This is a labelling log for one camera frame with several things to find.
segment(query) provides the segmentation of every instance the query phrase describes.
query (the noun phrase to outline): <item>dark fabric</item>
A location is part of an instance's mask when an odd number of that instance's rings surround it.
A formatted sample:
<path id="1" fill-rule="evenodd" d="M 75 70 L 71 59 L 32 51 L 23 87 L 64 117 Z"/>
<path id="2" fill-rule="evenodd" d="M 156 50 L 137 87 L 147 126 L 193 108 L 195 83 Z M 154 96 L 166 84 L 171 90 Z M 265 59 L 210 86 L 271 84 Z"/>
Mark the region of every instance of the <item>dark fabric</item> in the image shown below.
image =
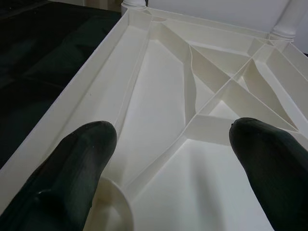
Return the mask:
<path id="1" fill-rule="evenodd" d="M 0 168 L 120 17 L 48 2 L 0 21 Z"/>
<path id="2" fill-rule="evenodd" d="M 82 231 L 101 173 L 116 148 L 108 122 L 66 136 L 0 216 L 0 231 Z"/>
<path id="3" fill-rule="evenodd" d="M 236 120 L 229 137 L 274 230 L 307 231 L 307 150 L 288 132 L 252 118 Z"/>
<path id="4" fill-rule="evenodd" d="M 0 16 L 43 1 L 44 0 L 0 0 Z"/>

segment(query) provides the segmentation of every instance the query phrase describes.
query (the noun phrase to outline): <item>white plastic surface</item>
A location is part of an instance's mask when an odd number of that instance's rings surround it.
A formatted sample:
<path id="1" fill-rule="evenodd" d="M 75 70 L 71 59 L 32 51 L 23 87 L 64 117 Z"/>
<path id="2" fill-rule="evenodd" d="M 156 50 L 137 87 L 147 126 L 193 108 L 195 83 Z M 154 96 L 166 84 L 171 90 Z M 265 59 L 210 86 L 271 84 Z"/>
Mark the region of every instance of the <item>white plastic surface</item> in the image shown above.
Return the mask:
<path id="1" fill-rule="evenodd" d="M 0 211 L 64 136 L 107 120 L 118 144 L 85 231 L 272 231 L 229 129 L 254 117 L 308 148 L 307 74 L 305 56 L 265 33 L 128 10 L 0 170 Z"/>

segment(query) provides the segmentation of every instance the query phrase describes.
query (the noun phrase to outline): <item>white wall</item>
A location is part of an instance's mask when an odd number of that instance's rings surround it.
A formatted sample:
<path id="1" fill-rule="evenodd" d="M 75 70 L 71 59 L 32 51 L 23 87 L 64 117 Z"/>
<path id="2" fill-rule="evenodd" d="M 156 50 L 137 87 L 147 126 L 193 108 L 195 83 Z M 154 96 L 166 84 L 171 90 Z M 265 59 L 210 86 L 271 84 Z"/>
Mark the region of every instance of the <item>white wall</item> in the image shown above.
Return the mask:
<path id="1" fill-rule="evenodd" d="M 152 8 L 270 32 L 289 0 L 149 0 Z M 295 45 L 308 53 L 308 14 Z"/>
<path id="2" fill-rule="evenodd" d="M 308 54 L 308 13 L 306 13 L 297 29 L 294 45 L 303 53 Z"/>

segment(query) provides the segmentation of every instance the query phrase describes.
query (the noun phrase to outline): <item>cylindrical post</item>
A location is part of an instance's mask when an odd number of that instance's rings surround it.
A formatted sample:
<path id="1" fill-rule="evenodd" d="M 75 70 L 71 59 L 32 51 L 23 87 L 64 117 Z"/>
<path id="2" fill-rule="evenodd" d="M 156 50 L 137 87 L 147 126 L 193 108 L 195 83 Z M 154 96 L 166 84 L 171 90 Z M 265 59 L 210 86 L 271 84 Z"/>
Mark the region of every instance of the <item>cylindrical post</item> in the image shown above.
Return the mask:
<path id="1" fill-rule="evenodd" d="M 145 0 L 124 0 L 121 4 L 122 15 L 128 8 L 143 10 L 146 8 Z"/>
<path id="2" fill-rule="evenodd" d="M 293 41 L 296 29 L 308 10 L 308 0 L 290 0 L 276 26 L 270 33 L 271 37 Z"/>

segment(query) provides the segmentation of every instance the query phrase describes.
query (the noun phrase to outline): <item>black cloth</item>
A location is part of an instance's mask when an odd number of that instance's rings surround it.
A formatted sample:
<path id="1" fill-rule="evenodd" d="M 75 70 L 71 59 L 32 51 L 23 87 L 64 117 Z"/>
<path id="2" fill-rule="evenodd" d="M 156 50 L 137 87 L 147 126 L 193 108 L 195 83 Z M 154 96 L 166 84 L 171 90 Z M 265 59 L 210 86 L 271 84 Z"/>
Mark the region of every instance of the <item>black cloth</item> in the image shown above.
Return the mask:
<path id="1" fill-rule="evenodd" d="M 47 2 L 46 0 L 0 0 L 0 16 L 15 11 L 24 11 L 26 7 L 35 7 L 38 3 Z"/>
<path id="2" fill-rule="evenodd" d="M 121 17 L 58 2 L 14 14 L 30 0 L 10 12 L 7 2 L 0 5 L 6 3 L 0 20 L 0 168 Z"/>

